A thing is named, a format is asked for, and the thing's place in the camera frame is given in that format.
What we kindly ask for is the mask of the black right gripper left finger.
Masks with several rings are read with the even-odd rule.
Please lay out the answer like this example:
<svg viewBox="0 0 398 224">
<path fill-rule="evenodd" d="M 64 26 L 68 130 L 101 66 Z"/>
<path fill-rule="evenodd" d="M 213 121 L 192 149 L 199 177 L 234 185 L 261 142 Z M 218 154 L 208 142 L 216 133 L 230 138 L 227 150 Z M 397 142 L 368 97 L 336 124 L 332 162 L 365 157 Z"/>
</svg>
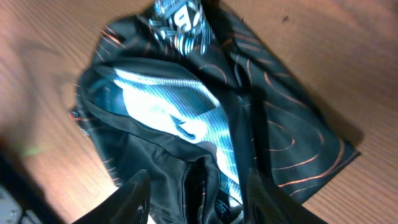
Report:
<svg viewBox="0 0 398 224">
<path fill-rule="evenodd" d="M 103 203 L 73 224 L 146 224 L 150 207 L 150 180 L 140 170 Z"/>
</svg>

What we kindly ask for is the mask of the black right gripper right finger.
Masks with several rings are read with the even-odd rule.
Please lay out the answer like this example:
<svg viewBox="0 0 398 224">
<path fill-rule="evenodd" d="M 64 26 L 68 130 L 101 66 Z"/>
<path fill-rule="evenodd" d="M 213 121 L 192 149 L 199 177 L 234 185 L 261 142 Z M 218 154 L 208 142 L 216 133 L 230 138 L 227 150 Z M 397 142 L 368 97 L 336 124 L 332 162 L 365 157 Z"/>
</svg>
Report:
<svg viewBox="0 0 398 224">
<path fill-rule="evenodd" d="M 244 222 L 251 224 L 325 224 L 286 195 L 258 170 L 250 169 L 246 184 Z"/>
</svg>

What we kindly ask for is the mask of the black printed cycling jersey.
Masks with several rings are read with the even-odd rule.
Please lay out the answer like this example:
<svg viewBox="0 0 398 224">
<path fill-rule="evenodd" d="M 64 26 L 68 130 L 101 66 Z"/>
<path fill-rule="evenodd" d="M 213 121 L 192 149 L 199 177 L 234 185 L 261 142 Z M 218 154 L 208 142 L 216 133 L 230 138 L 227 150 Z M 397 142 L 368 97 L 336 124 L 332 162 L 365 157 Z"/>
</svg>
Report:
<svg viewBox="0 0 398 224">
<path fill-rule="evenodd" d="M 217 1 L 156 1 L 108 24 L 71 117 L 116 190 L 147 171 L 147 223 L 245 223 L 250 169 L 303 206 L 359 154 Z"/>
</svg>

